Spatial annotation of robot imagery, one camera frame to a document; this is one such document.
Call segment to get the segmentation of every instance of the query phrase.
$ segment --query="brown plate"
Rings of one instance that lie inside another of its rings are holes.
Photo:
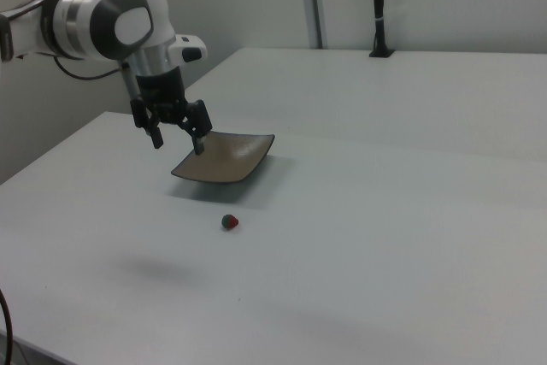
[[[171,172],[181,179],[204,183],[237,183],[244,180],[262,162],[275,136],[210,132],[205,151],[192,151]]]

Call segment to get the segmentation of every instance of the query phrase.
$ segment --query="metal pole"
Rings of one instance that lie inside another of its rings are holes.
[[[388,49],[385,44],[384,0],[374,0],[374,20],[376,34],[374,35],[373,51],[370,56],[387,58],[393,54],[394,50]]]

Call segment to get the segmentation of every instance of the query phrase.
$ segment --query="black cable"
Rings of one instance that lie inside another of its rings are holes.
[[[69,75],[69,76],[72,77],[73,79],[78,79],[78,80],[99,80],[99,79],[104,79],[105,77],[110,76],[111,74],[116,74],[116,73],[118,73],[118,72],[121,71],[119,68],[117,68],[116,70],[110,70],[109,72],[106,72],[106,73],[103,73],[103,74],[99,74],[98,76],[84,77],[84,76],[78,76],[77,74],[72,74],[72,73],[70,73],[67,69],[65,69],[65,67],[61,64],[61,62],[59,62],[59,58],[58,58],[58,57],[53,57],[53,60],[55,61],[56,65],[57,65],[65,74]]]
[[[26,9],[23,9],[23,10],[15,13],[14,15],[8,16],[8,20],[13,21],[13,20],[17,19],[18,17],[26,15],[28,12],[32,12],[33,10],[39,8],[40,6],[42,6],[42,2],[35,3],[33,6],[30,6]]]
[[[21,347],[21,344],[19,344],[17,341],[14,341],[14,344],[17,345],[17,348],[19,348],[19,352],[21,353],[21,356],[23,357],[23,361],[25,361],[25,364],[26,365],[31,365],[31,363],[26,358],[25,351]]]
[[[0,290],[0,305],[2,306],[3,318],[6,321],[6,358],[4,365],[10,365],[11,352],[14,349],[14,331],[11,327],[11,316],[9,315],[8,303],[2,294],[2,290]]]

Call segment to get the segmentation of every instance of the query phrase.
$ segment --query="white wall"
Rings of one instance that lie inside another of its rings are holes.
[[[24,0],[0,0],[0,10],[12,9],[21,1]],[[83,74],[102,73],[113,67],[93,62],[68,66]],[[115,77],[97,82],[70,79],[44,56],[3,64],[0,183],[103,111],[127,111],[126,89],[121,77]]]
[[[372,47],[373,0],[322,0],[326,42]],[[547,52],[547,0],[385,0],[388,44],[400,50]]]

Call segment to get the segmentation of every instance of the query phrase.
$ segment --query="table surface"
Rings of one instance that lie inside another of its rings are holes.
[[[546,68],[240,50],[187,93],[276,133],[238,185],[101,115],[0,186],[15,334],[80,364],[543,364]]]

